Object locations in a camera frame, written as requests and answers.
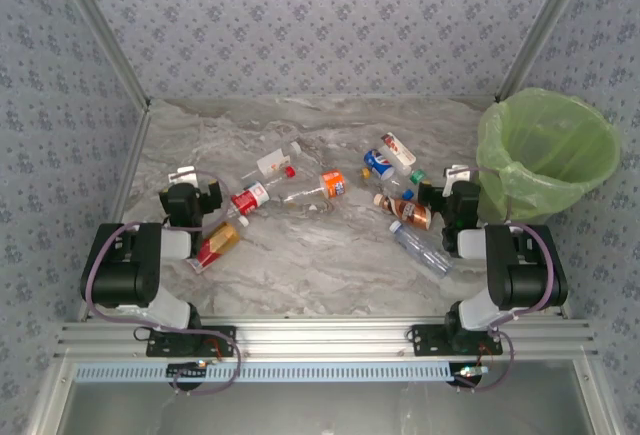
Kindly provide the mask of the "bin with green liner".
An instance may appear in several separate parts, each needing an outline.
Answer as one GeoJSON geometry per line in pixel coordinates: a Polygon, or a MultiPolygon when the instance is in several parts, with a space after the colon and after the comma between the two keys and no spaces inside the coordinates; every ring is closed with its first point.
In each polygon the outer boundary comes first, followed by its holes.
{"type": "Polygon", "coordinates": [[[600,186],[620,161],[616,128],[578,97],[527,88],[478,126],[478,212],[487,222],[543,223],[600,186]]]}

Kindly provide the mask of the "brown coffee drink bottle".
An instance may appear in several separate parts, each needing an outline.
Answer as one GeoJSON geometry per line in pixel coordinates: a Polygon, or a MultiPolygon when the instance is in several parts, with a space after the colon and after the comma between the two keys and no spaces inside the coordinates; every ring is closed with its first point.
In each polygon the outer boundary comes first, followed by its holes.
{"type": "Polygon", "coordinates": [[[376,194],[373,203],[395,216],[398,220],[407,223],[414,228],[428,230],[431,227],[431,211],[413,201],[391,198],[383,194],[376,194]]]}

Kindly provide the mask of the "white bottle red print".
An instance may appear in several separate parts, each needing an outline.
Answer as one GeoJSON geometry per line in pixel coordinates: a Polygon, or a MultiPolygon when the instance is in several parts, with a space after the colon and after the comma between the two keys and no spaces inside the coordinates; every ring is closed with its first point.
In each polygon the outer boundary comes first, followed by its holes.
{"type": "Polygon", "coordinates": [[[416,163],[416,156],[391,132],[381,137],[380,153],[403,176],[409,176],[416,163]]]}

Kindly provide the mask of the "orange label plastic bottle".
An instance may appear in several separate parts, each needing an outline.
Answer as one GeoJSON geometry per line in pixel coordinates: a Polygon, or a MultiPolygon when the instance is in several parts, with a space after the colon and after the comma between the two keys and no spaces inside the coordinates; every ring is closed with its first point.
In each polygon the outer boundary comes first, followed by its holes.
{"type": "Polygon", "coordinates": [[[277,189],[273,198],[284,205],[314,205],[319,203],[349,202],[366,204],[373,201],[373,194],[356,186],[339,169],[318,173],[297,169],[293,178],[277,189]]]}

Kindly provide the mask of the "aluminium frame post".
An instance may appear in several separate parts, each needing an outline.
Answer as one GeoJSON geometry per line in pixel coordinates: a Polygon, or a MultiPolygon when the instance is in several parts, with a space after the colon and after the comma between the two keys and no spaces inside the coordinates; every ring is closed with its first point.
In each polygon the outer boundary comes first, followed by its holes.
{"type": "Polygon", "coordinates": [[[494,96],[496,102],[505,100],[520,90],[570,1],[544,0],[513,63],[494,96]]]}
{"type": "Polygon", "coordinates": [[[145,112],[148,107],[146,94],[98,3],[96,0],[73,0],[73,2],[91,29],[129,98],[139,111],[145,112]]]}

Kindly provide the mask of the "blue label cola bottle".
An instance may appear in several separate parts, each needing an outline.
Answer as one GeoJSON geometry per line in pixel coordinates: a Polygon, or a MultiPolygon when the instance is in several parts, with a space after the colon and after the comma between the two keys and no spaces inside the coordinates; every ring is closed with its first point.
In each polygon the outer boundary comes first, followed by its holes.
{"type": "Polygon", "coordinates": [[[409,201],[414,197],[408,179],[379,150],[372,149],[364,154],[361,178],[367,186],[390,198],[409,201]]]}

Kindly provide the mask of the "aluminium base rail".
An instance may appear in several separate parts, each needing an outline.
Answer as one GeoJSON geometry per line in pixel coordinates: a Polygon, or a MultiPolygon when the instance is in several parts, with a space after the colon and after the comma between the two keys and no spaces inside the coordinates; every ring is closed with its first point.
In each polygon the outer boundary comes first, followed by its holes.
{"type": "MultiPolygon", "coordinates": [[[[218,316],[206,325],[232,325],[242,356],[249,362],[388,362],[414,357],[409,329],[440,324],[440,317],[409,316],[218,316]]],[[[571,360],[596,357],[599,351],[585,320],[559,315],[528,315],[505,324],[516,359],[571,360]]],[[[55,340],[56,358],[76,361],[137,361],[146,346],[133,338],[133,328],[88,319],[64,323],[55,340]]]]}

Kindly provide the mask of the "clear water bottle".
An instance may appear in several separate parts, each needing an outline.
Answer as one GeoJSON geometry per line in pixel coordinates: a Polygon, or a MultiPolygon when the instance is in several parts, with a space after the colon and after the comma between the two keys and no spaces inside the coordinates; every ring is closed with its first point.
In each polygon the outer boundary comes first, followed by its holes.
{"type": "Polygon", "coordinates": [[[393,235],[395,242],[407,254],[427,267],[434,275],[444,278],[449,274],[452,268],[450,257],[414,229],[397,220],[391,223],[389,231],[393,235]]]}

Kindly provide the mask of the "red label plastic bottle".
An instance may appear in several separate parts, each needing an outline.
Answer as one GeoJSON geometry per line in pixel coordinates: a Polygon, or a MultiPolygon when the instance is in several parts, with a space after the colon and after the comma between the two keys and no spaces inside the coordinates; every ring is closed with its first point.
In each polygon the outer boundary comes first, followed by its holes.
{"type": "Polygon", "coordinates": [[[231,197],[229,209],[226,214],[227,218],[234,219],[246,216],[260,208],[271,199],[271,195],[279,185],[293,179],[295,176],[296,170],[294,167],[285,165],[268,177],[260,175],[254,180],[251,180],[241,192],[231,197]]]}

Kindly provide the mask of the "small circuit board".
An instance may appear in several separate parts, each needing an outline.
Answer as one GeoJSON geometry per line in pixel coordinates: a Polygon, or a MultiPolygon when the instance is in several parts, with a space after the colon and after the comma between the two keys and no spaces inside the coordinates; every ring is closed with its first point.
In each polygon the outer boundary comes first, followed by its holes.
{"type": "Polygon", "coordinates": [[[482,364],[451,363],[449,367],[453,376],[449,385],[459,389],[474,390],[483,376],[489,373],[489,368],[482,364]]]}
{"type": "Polygon", "coordinates": [[[206,372],[205,362],[174,363],[167,365],[165,377],[176,393],[189,393],[202,385],[206,372]]]}

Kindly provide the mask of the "metal lower shelf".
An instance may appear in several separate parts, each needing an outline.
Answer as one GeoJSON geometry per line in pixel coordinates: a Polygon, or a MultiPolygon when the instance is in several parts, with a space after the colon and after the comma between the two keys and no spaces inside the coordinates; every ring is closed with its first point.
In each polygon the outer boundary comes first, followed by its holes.
{"type": "Polygon", "coordinates": [[[625,435],[584,360],[517,362],[485,392],[444,382],[244,382],[174,393],[135,364],[63,362],[27,435],[625,435]]]}

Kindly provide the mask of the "clear bottle white label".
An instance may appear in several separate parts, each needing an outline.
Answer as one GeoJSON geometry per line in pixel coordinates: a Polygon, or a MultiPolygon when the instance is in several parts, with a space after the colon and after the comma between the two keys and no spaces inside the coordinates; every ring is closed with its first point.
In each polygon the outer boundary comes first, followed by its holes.
{"type": "Polygon", "coordinates": [[[251,180],[256,177],[271,178],[276,172],[289,166],[302,153],[298,142],[293,141],[275,151],[261,157],[256,161],[256,168],[241,177],[242,180],[251,180]]]}

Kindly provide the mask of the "gold red label bottle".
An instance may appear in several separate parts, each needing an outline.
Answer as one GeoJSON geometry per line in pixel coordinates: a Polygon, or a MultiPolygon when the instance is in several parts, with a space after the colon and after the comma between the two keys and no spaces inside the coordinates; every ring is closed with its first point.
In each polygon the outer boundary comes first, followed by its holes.
{"type": "Polygon", "coordinates": [[[202,273],[239,243],[241,235],[248,225],[249,221],[245,216],[222,222],[203,241],[198,253],[187,259],[187,263],[196,273],[202,273]]]}

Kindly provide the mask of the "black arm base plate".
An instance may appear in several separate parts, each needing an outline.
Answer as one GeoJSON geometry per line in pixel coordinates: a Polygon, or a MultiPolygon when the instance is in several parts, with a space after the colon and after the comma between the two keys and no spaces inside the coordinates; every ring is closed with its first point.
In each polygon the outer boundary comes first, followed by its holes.
{"type": "Polygon", "coordinates": [[[502,343],[486,332],[448,329],[444,325],[413,325],[409,340],[418,357],[503,354],[502,343]]]}
{"type": "Polygon", "coordinates": [[[145,339],[146,356],[150,358],[230,358],[234,348],[227,338],[236,340],[232,325],[204,326],[206,334],[184,334],[152,330],[145,339]]]}

